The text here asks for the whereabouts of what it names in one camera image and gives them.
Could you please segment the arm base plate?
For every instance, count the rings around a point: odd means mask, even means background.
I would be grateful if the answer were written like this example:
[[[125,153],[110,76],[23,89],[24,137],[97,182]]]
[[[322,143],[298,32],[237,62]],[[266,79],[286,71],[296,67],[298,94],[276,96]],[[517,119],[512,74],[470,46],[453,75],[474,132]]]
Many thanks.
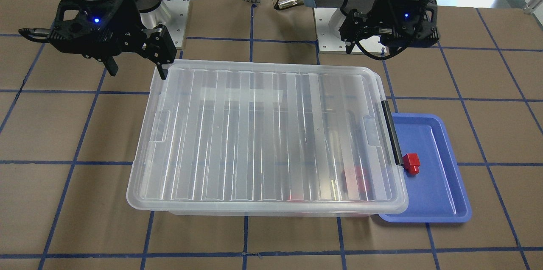
[[[189,9],[190,1],[162,1],[159,7],[153,11],[140,13],[140,15],[142,23],[148,29],[159,24],[165,25],[175,48],[181,50],[184,44],[186,25],[188,24]]]
[[[313,13],[320,53],[345,54],[347,43],[341,40],[339,32],[345,16],[336,8],[314,8]],[[379,36],[362,40],[360,44],[371,54],[380,56],[388,53]]]

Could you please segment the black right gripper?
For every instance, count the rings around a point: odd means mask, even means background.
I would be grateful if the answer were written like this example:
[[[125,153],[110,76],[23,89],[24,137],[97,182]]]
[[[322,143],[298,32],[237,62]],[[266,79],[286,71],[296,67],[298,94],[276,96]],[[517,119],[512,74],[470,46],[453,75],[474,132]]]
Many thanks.
[[[105,59],[111,77],[119,70],[113,57],[124,52],[146,59],[176,57],[168,28],[162,24],[145,28],[134,0],[61,0],[51,28],[20,28],[19,33],[62,53]],[[158,64],[162,80],[167,79],[168,66]]]

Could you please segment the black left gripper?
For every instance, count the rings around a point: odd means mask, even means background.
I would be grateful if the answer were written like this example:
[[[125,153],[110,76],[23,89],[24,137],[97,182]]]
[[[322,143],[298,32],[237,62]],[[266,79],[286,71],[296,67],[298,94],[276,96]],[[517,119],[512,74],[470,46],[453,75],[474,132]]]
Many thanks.
[[[440,40],[437,28],[436,0],[375,0],[368,13],[341,7],[346,16],[338,31],[346,42],[346,54],[359,48],[371,53],[361,41],[379,36],[390,55],[398,55],[409,47],[428,48]]]

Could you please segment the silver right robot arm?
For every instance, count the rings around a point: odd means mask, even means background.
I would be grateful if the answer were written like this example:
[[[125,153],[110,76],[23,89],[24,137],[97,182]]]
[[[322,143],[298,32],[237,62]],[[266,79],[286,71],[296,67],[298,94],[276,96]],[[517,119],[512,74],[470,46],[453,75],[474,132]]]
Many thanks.
[[[165,1],[190,0],[61,0],[51,28],[20,28],[19,34],[97,60],[111,76],[118,71],[115,57],[135,53],[153,62],[165,80],[177,53],[167,20],[142,19],[155,15]]]

